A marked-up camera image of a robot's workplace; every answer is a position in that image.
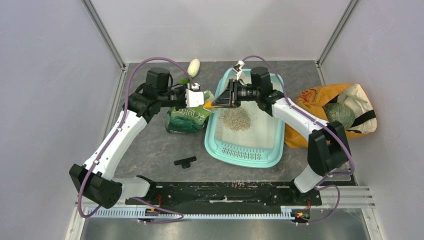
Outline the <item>orange plastic scoop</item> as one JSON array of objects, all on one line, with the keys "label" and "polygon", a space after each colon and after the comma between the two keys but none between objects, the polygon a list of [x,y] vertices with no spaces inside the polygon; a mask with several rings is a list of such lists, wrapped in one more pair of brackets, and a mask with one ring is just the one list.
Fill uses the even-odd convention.
[{"label": "orange plastic scoop", "polygon": [[213,102],[212,101],[208,101],[208,102],[205,102],[204,103],[203,108],[204,109],[214,109],[215,106],[213,106]]}]

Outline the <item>green litter bag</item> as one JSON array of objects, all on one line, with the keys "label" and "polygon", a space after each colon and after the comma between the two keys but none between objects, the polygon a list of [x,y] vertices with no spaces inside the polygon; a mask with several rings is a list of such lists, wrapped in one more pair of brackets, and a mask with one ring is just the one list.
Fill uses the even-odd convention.
[{"label": "green litter bag", "polygon": [[172,134],[190,134],[203,130],[212,113],[213,108],[204,108],[202,105],[177,110],[170,108],[166,113],[165,129]]}]

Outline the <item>teal plastic litter box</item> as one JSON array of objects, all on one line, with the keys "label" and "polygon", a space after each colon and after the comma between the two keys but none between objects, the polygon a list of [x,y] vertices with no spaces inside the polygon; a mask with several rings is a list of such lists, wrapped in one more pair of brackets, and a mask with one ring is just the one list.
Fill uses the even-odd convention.
[{"label": "teal plastic litter box", "polygon": [[204,146],[207,152],[220,161],[248,168],[270,168],[283,155],[285,123],[260,110],[255,101],[243,101],[251,118],[251,127],[244,131],[226,128],[218,108],[209,116]]}]

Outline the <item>black bag clip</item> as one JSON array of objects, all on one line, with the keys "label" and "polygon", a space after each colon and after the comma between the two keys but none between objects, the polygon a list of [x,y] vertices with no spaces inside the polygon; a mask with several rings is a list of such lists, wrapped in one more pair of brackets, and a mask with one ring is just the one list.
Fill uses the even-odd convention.
[{"label": "black bag clip", "polygon": [[187,169],[191,167],[191,163],[197,160],[196,156],[179,159],[173,162],[175,166],[181,166],[182,169]]}]

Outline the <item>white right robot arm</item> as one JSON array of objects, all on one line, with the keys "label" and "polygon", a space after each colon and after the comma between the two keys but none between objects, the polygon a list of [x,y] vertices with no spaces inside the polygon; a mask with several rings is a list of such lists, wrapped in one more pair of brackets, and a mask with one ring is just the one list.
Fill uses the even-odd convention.
[{"label": "white right robot arm", "polygon": [[266,67],[250,70],[250,83],[241,80],[242,70],[234,69],[235,79],[229,79],[224,91],[206,108],[238,108],[242,102],[256,102],[258,108],[271,117],[283,121],[307,141],[307,166],[294,180],[288,191],[289,200],[300,205],[309,198],[309,191],[317,189],[325,178],[344,163],[352,160],[343,125],[328,122],[300,108],[271,83]]}]

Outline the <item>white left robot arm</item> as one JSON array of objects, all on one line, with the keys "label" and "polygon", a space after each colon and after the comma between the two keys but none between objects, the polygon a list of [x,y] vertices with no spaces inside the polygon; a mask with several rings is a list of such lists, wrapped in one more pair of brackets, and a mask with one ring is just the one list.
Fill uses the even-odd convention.
[{"label": "white left robot arm", "polygon": [[98,149],[84,164],[70,168],[69,175],[78,191],[78,207],[82,207],[83,198],[105,209],[133,195],[144,204],[156,200],[157,191],[147,180],[115,178],[115,171],[135,137],[161,108],[186,108],[191,87],[190,83],[174,83],[171,73],[164,68],[153,67],[147,72],[145,82],[127,95],[118,120]]}]

